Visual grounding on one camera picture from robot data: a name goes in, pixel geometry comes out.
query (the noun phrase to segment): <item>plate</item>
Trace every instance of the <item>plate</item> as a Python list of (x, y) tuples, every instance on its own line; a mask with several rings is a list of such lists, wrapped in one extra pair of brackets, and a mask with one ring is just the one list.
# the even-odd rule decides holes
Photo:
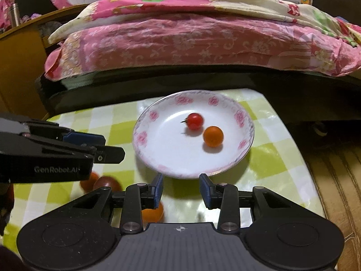
[[(182, 121), (190, 113), (204, 118), (203, 128), (191, 131)], [(203, 131), (218, 126), (223, 144), (208, 147)], [(138, 118), (132, 144), (136, 155), (154, 171), (174, 178), (196, 179), (226, 171), (250, 150), (254, 123), (236, 101), (211, 91), (183, 91), (149, 106)]]

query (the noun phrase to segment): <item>wooden cabinet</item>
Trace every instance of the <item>wooden cabinet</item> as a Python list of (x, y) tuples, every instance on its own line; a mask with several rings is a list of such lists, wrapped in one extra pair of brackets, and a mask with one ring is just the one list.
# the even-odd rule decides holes
[(0, 35), (0, 112), (43, 118), (46, 110), (35, 89), (35, 79), (44, 73), (51, 46), (39, 32), (48, 21), (71, 20), (86, 5), (57, 10)]

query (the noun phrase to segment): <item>wooden floor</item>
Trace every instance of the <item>wooden floor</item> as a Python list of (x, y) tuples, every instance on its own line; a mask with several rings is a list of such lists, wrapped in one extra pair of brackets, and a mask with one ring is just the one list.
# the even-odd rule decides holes
[(344, 234), (338, 271), (361, 271), (361, 122), (324, 124), (326, 136), (309, 122), (288, 129), (313, 176), (327, 218)]

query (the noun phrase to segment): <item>plate rim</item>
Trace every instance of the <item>plate rim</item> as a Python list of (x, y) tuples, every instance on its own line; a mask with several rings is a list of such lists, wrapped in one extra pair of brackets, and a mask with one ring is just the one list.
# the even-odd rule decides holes
[(223, 94), (221, 94), (221, 93), (216, 93), (216, 92), (214, 92), (214, 91), (209, 91), (209, 90), (206, 90), (206, 89), (190, 89), (190, 90), (186, 90), (186, 91), (176, 92), (176, 93), (173, 93), (173, 94), (170, 94), (170, 95), (168, 95), (168, 96), (164, 96), (164, 97), (160, 98), (159, 100), (157, 100), (157, 101), (155, 101), (153, 104), (151, 104), (149, 107), (147, 107), (147, 108), (140, 114), (140, 116), (138, 117), (138, 119), (137, 119), (137, 121), (136, 121), (136, 123), (135, 123), (135, 125), (134, 125), (134, 127), (133, 127), (133, 132), (132, 132), (132, 146), (133, 146), (133, 149), (134, 149), (134, 152), (135, 152), (136, 157), (137, 157), (137, 158), (140, 158), (140, 160), (141, 160), (147, 167), (149, 167), (150, 169), (152, 169), (153, 171), (155, 171), (155, 172), (160, 172), (160, 173), (162, 173), (162, 174), (164, 174), (164, 175), (166, 175), (166, 176), (169, 176), (169, 177), (171, 177), (171, 178), (175, 178), (175, 179), (198, 179), (198, 178), (199, 178), (199, 176), (196, 177), (196, 176), (193, 176), (193, 175), (191, 175), (190, 177), (185, 177), (185, 176), (180, 177), (180, 176), (178, 176), (178, 175), (173, 175), (173, 174), (171, 174), (171, 173), (166, 173), (166, 172), (160, 171), (159, 169), (155, 168), (154, 166), (152, 166), (151, 164), (149, 164), (146, 160), (144, 160), (144, 159), (141, 157), (142, 154), (139, 154), (139, 153), (137, 152), (138, 150), (136, 149), (136, 145), (135, 145), (135, 143), (134, 143), (136, 130), (137, 130), (138, 126), (139, 126), (138, 123), (140, 122), (140, 120), (142, 120), (142, 119), (145, 117), (144, 115), (146, 114), (146, 112), (147, 112), (149, 109), (151, 109), (151, 107), (153, 107), (154, 105), (156, 105), (156, 104), (159, 103), (159, 102), (165, 101), (167, 98), (170, 98), (170, 97), (173, 97), (173, 96), (175, 96), (175, 95), (182, 94), (182, 93), (188, 93), (188, 92), (207, 92), (207, 93), (213, 94), (213, 96), (219, 96), (219, 95), (220, 95), (220, 96), (222, 96), (222, 97), (227, 98), (228, 100), (231, 100), (231, 101), (234, 102), (236, 105), (241, 106), (242, 109), (246, 112), (246, 114), (247, 114), (247, 116), (248, 116), (248, 119), (250, 120), (251, 128), (252, 128), (252, 137), (251, 137), (251, 139), (250, 139), (250, 143), (249, 143), (249, 145), (248, 145), (248, 148), (247, 148), (246, 150), (244, 150), (243, 153), (242, 153), (234, 162), (229, 163), (228, 166), (225, 166), (225, 167), (222, 168), (221, 170), (218, 170), (218, 171), (215, 171), (215, 172), (212, 172), (212, 173), (206, 173), (206, 174), (207, 174), (207, 176), (214, 176), (214, 175), (217, 175), (217, 174), (219, 174), (219, 173), (222, 173), (222, 172), (224, 172), (224, 171), (227, 171), (228, 169), (236, 166), (240, 161), (243, 160), (243, 158), (246, 156), (246, 154), (248, 154), (248, 152), (250, 151), (250, 149), (251, 149), (251, 147), (252, 147), (253, 141), (254, 141), (254, 139), (255, 139), (255, 123), (254, 123), (254, 121), (252, 120), (252, 118), (250, 117), (250, 114), (248, 113), (248, 111), (247, 111), (239, 102), (237, 102), (236, 100), (234, 100), (234, 99), (232, 99), (232, 98), (230, 98), (230, 97), (228, 97), (228, 96), (225, 96), (225, 95), (223, 95)]

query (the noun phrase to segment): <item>green and white tablecloth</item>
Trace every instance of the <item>green and white tablecloth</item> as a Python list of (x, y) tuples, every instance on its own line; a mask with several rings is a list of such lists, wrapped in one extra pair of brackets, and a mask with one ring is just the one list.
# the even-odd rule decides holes
[[(235, 184), (239, 190), (251, 191), (255, 185), (265, 186), (307, 209), (324, 215), (306, 164), (291, 135), (264, 96), (250, 89), (234, 89), (220, 93), (235, 99), (255, 122), (255, 140), (247, 156), (234, 168), (212, 177), (213, 182)], [(146, 168), (134, 155), (132, 130), (140, 114), (158, 98), (98, 107), (56, 116), (61, 126), (102, 134), (107, 145), (122, 146), (126, 157), (121, 164), (95, 164), (99, 175), (115, 177), (125, 189), (138, 182), (149, 183), (155, 172)], [(14, 186), (15, 207), (5, 229), (3, 244), (13, 251), (20, 228), (81, 195), (79, 182), (53, 184), (21, 184)], [(207, 210), (199, 194), (198, 180), (165, 178), (165, 222), (212, 221), (217, 226), (219, 210)], [(119, 225), (120, 212), (113, 225)], [(241, 225), (251, 224), (249, 209), (241, 209)]]

